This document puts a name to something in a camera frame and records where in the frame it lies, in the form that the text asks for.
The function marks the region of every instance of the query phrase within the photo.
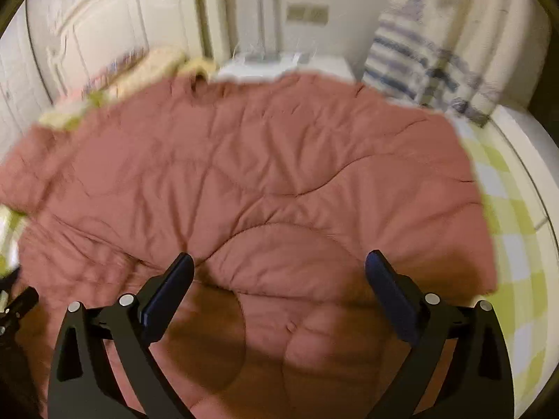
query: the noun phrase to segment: pillow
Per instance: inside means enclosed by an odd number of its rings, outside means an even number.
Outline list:
[[[217,64],[213,60],[207,58],[194,58],[187,61],[177,70],[177,75],[196,74],[201,75],[204,79],[211,79],[212,75],[217,71]]]
[[[87,97],[95,91],[101,91],[111,85],[121,74],[129,71],[145,55],[144,49],[133,49],[120,58],[114,60],[110,65],[102,69],[95,77],[90,79],[82,89],[82,98]]]
[[[151,83],[172,76],[185,61],[186,54],[178,47],[153,49],[133,69],[115,80],[108,88],[108,99],[125,99]]]

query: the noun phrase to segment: bedding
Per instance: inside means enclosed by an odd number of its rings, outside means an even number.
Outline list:
[[[106,89],[111,83],[116,81],[122,74],[132,69],[138,64],[145,55],[144,49],[132,49],[113,60],[108,66],[94,74],[93,77],[80,89],[68,90],[65,96],[62,96],[57,104],[69,101],[79,102],[87,99],[92,93],[97,93]]]
[[[469,154],[489,225],[499,287],[490,301],[507,342],[513,371],[516,417],[529,406],[545,373],[547,288],[535,224],[507,163],[485,131],[449,117]]]
[[[118,74],[115,72],[118,79],[115,78],[110,86],[88,93],[85,92],[87,87],[73,92],[46,111],[38,122],[53,129],[71,131],[79,125],[87,111],[125,99],[163,77],[194,74],[208,80],[217,69],[214,61],[207,58],[186,61],[184,52],[175,47],[158,47],[147,53],[133,51],[124,58],[129,61],[115,60],[112,67],[106,68],[118,70]],[[137,60],[133,65],[132,58]],[[24,215],[0,204],[0,279],[12,273],[19,265],[17,242],[26,223]]]
[[[364,417],[398,368],[379,367],[371,249],[454,303],[496,287],[451,125],[315,75],[164,79],[72,132],[33,127],[0,184],[29,219],[21,282],[41,303],[19,337],[43,390],[68,303],[136,292],[180,251],[196,281],[152,349],[198,417]]]

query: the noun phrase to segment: green checkered bedsheet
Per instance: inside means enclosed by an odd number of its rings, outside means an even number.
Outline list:
[[[501,153],[486,132],[465,119],[451,119],[470,155],[495,248],[499,288],[489,295],[513,370],[516,415],[540,384],[547,342],[547,287],[535,222]]]

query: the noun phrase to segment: striped towel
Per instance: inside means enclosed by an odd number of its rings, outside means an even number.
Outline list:
[[[479,125],[521,58],[533,0],[389,0],[363,81]]]

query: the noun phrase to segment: black clamp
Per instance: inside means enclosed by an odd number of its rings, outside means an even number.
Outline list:
[[[398,337],[412,346],[366,419],[514,417],[507,348],[489,302],[480,301],[473,308],[449,306],[396,274],[379,251],[367,256],[365,273]],[[136,296],[125,294],[112,306],[98,309],[70,304],[52,361],[49,418],[195,419],[149,352],[193,279],[194,262],[182,253],[163,276],[148,280]],[[437,401],[414,415],[448,338],[458,341]],[[145,414],[126,405],[103,339],[115,342]]]
[[[0,313],[0,411],[6,417],[40,419],[37,390],[15,339],[21,319],[37,302],[37,291],[27,288]]]
[[[367,419],[512,419],[513,377],[492,305],[453,307],[397,274],[378,250],[367,256],[367,280],[401,340],[412,346],[400,371]],[[457,338],[435,405],[414,415],[441,358]]]

